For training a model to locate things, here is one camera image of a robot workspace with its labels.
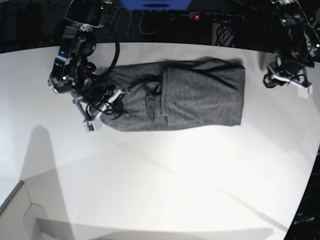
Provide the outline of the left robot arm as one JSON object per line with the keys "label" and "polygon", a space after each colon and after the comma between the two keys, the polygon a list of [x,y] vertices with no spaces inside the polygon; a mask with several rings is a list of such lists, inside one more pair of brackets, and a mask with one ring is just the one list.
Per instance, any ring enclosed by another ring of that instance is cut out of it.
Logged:
{"label": "left robot arm", "polygon": [[276,36],[283,45],[275,52],[274,61],[267,65],[263,77],[266,88],[293,85],[298,96],[307,99],[313,94],[307,68],[315,67],[314,57],[320,52],[320,37],[315,29],[317,22],[310,22],[297,0],[272,0],[287,37]]}

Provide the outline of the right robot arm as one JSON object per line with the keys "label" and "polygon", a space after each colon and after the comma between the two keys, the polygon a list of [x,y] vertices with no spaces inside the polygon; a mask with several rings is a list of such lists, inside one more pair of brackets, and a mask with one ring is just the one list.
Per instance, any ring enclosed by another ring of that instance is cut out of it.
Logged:
{"label": "right robot arm", "polygon": [[[54,59],[48,85],[58,94],[68,93],[81,112],[84,127],[88,132],[102,127],[101,116],[115,113],[114,103],[125,94],[108,81],[120,55],[120,42],[115,30],[107,22],[112,0],[73,0],[65,20],[67,25]],[[96,65],[88,61],[96,49],[95,31],[106,27],[114,38],[115,53],[110,66],[96,73]]]}

